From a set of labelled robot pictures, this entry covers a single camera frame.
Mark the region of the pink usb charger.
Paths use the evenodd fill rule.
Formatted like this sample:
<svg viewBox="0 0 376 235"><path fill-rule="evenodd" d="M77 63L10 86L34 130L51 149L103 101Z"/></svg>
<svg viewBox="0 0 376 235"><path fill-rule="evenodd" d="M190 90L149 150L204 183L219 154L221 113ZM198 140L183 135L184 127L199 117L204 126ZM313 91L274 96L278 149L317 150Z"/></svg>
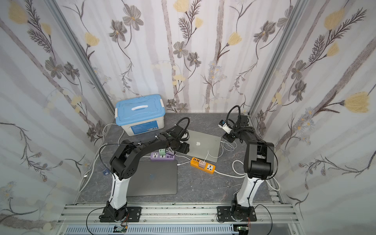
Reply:
<svg viewBox="0 0 376 235"><path fill-rule="evenodd" d="M205 161L199 161L198 166L199 166L199 168L205 169L206 168L206 162Z"/></svg>

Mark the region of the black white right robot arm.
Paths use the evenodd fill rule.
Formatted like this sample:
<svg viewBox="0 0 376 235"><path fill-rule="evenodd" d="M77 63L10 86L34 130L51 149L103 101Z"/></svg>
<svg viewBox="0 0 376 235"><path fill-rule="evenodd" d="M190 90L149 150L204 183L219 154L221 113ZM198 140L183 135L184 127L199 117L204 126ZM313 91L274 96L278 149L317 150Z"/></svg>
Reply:
<svg viewBox="0 0 376 235"><path fill-rule="evenodd" d="M239 140L246 144L243 160L244 180L240 190L235 194L229 209L229 218L233 221L255 221L256 213L253 200L260 185L275 175L276 155L274 145L265 142L249 126L247 115L243 115L236 105L228 112L226 119L219 125L225 131L223 139L229 143Z"/></svg>

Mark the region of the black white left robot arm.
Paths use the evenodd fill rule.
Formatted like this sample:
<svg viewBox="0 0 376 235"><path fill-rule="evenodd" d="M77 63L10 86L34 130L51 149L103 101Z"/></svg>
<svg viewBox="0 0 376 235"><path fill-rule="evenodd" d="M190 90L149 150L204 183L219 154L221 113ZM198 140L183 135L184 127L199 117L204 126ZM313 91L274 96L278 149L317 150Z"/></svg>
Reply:
<svg viewBox="0 0 376 235"><path fill-rule="evenodd" d="M112 174L111 194L99 216L101 222L123 222L129 216L127 191L131 177L136 173L143 156L160 149L172 149L180 153L189 152L190 118L183 117L173 127L161 132L154 139L140 143L124 140L110 159Z"/></svg>

